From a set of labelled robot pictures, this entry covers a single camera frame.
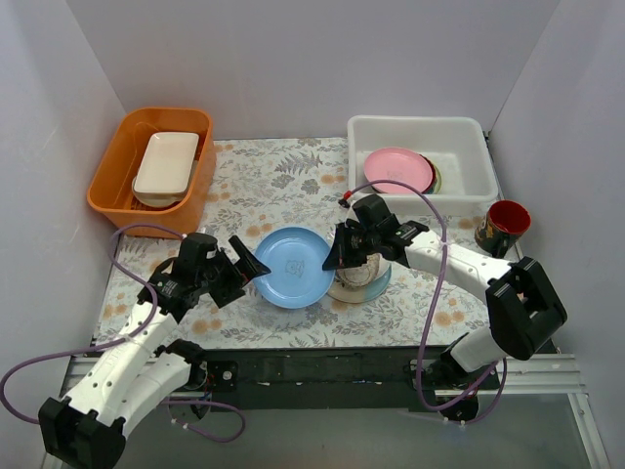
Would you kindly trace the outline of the white fluted plate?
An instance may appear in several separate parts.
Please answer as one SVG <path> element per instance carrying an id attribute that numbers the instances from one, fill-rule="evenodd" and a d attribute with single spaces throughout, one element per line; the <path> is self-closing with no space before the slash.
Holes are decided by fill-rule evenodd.
<path id="1" fill-rule="evenodd" d="M 387 271 L 391 267 L 391 263 L 387 261 L 384 257 L 381 257 L 378 265 L 378 273 L 376 279 L 380 279 L 387 274 Z"/>

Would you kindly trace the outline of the light blue plate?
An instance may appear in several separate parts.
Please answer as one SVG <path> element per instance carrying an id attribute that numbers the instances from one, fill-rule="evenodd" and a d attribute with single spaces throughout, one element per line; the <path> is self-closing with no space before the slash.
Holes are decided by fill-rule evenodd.
<path id="1" fill-rule="evenodd" d="M 280 228 L 256 248 L 256 258 L 270 273 L 256 277 L 255 287 L 267 301 L 284 309 L 301 309 L 320 300 L 330 289 L 333 271 L 324 271 L 330 245 L 303 227 Z"/>

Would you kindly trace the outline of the red brown round plate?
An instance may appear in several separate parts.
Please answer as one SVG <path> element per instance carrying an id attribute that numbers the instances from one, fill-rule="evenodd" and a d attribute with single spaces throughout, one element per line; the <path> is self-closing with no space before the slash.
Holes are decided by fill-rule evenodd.
<path id="1" fill-rule="evenodd" d="M 427 161 L 427 163 L 430 166 L 431 172 L 432 172 L 432 180 L 430 182 L 430 184 L 428 185 L 428 187 L 424 190 L 424 193 L 426 194 L 431 194 L 431 193 L 437 193 L 439 190 L 439 172 L 437 167 L 432 163 L 432 161 L 428 158 L 428 157 L 424 157 L 424 159 Z"/>

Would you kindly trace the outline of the pink plate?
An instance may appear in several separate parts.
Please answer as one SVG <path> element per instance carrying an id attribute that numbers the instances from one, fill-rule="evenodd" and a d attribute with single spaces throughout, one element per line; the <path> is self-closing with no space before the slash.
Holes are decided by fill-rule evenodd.
<path id="1" fill-rule="evenodd" d="M 381 183 L 381 180 L 402 182 L 421 193 L 432 180 L 432 172 L 424 156 L 410 149 L 377 149 L 365 158 L 363 171 L 366 180 L 376 181 L 373 188 L 382 193 L 414 194 L 404 186 Z"/>

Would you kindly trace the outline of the cream and green plate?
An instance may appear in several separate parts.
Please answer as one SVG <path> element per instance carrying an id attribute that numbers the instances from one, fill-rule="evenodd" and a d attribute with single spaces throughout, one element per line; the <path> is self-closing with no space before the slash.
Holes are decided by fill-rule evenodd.
<path id="1" fill-rule="evenodd" d="M 442 188 L 442 175 L 437 166 L 435 167 L 435 175 L 436 175 L 436 183 L 434 185 L 433 192 L 440 193 L 440 190 Z"/>

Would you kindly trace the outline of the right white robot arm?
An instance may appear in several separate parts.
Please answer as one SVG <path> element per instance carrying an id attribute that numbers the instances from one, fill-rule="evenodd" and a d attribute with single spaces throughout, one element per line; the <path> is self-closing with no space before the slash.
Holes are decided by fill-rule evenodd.
<path id="1" fill-rule="evenodd" d="M 357 268 L 373 254 L 438 275 L 487 308 L 486 326 L 456 339 L 422 371 L 431 385 L 460 389 L 494 362 L 507 357 L 527 361 L 567 320 L 561 299 L 536 260 L 524 257 L 513 263 L 445 241 L 416 221 L 400 222 L 377 194 L 351 205 L 348 218 L 335 228 L 322 268 Z"/>

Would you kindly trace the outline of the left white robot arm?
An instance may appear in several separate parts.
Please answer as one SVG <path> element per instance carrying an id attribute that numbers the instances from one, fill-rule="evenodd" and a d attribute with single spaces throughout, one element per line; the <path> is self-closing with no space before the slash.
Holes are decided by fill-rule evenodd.
<path id="1" fill-rule="evenodd" d="M 74 468 L 112 468 L 130 433 L 174 391 L 200 389 L 208 377 L 199 345 L 164 340 L 203 295 L 219 307 L 244 296 L 254 278 L 270 273 L 237 236 L 232 261 L 211 235 L 192 233 L 177 256 L 157 266 L 138 296 L 120 344 L 103 352 L 62 398 L 38 411 L 45 450 Z"/>

